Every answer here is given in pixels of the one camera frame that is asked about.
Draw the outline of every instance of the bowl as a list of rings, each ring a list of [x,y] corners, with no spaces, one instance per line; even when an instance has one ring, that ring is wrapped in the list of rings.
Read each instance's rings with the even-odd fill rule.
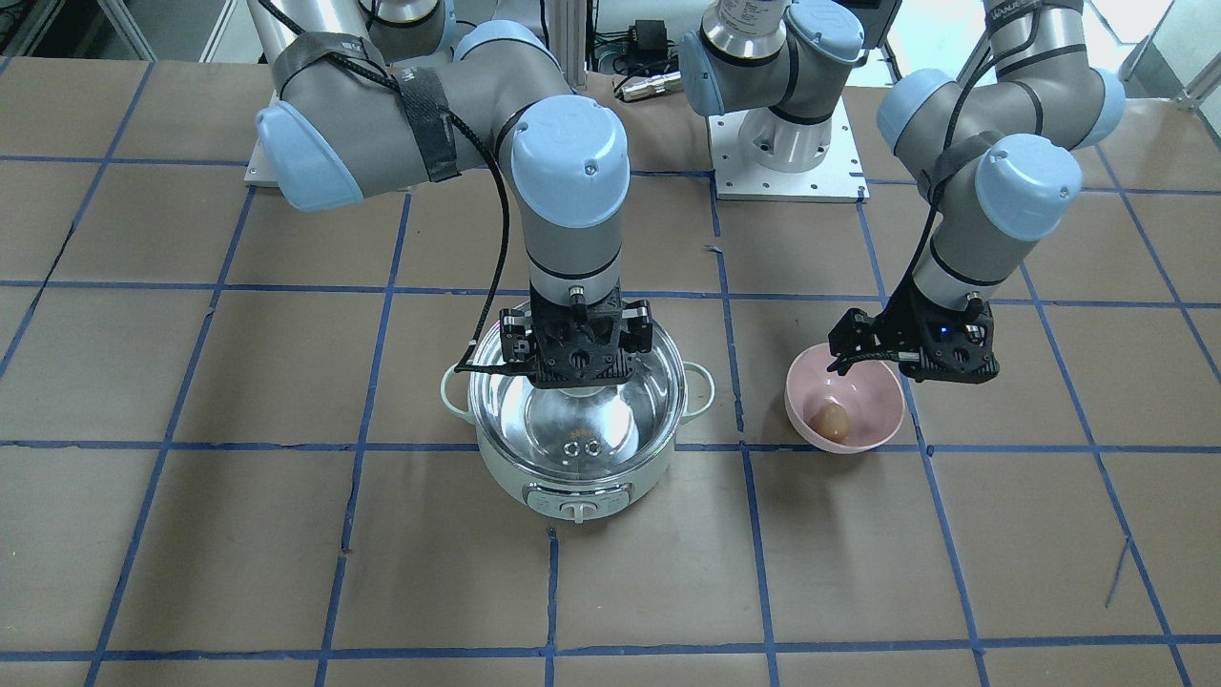
[[[784,408],[802,439],[832,454],[860,454],[875,449],[899,432],[907,404],[899,378],[882,361],[856,364],[844,377],[827,372],[834,362],[827,343],[801,353],[784,381]],[[814,432],[810,423],[827,404],[847,411],[849,433],[844,443]]]

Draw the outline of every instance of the pot handle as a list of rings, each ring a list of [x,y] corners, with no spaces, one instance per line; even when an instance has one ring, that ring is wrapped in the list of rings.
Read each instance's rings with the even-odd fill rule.
[[[454,376],[455,367],[458,366],[449,366],[446,373],[441,376],[441,403],[444,404],[446,409],[449,412],[452,412],[457,419],[466,421],[468,425],[475,425],[475,414],[470,411],[464,411],[458,406],[454,406],[449,401],[449,393],[447,392],[447,387],[449,384],[449,379]]]
[[[708,403],[696,411],[687,411],[686,409],[683,410],[683,417],[679,419],[679,423],[686,425],[708,412],[708,409],[712,408],[712,403],[717,399],[717,383],[712,381],[712,373],[708,372],[708,369],[701,366],[700,364],[683,361],[683,370],[698,375],[705,382],[708,383]]]

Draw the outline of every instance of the egg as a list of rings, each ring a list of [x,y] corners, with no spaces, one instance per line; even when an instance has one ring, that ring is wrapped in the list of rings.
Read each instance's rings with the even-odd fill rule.
[[[823,439],[842,444],[849,432],[851,432],[852,423],[849,421],[847,411],[844,410],[844,406],[832,401],[818,409],[813,420],[810,421],[810,427],[822,436]]]

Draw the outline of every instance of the cooking pot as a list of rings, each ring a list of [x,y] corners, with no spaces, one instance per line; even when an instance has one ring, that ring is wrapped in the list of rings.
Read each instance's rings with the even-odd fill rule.
[[[529,310],[529,305],[519,306]],[[502,365],[499,325],[471,356]],[[686,371],[708,384],[708,401],[687,411]],[[441,401],[475,426],[479,451],[492,477],[535,511],[573,522],[614,515],[662,478],[674,454],[674,433],[712,408],[716,386],[703,367],[685,362],[674,339],[653,322],[653,350],[637,354],[625,384],[589,389],[536,389],[524,377],[476,373],[469,411],[455,408],[441,379]]]

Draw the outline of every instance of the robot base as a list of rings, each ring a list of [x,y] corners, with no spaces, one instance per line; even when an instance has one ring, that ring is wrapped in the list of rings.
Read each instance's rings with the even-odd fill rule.
[[[807,203],[855,203],[868,198],[852,127],[844,100],[832,115],[833,138],[821,165],[796,173],[769,170],[742,154],[737,128],[746,112],[708,117],[708,144],[717,170],[717,198],[724,200],[799,200]]]

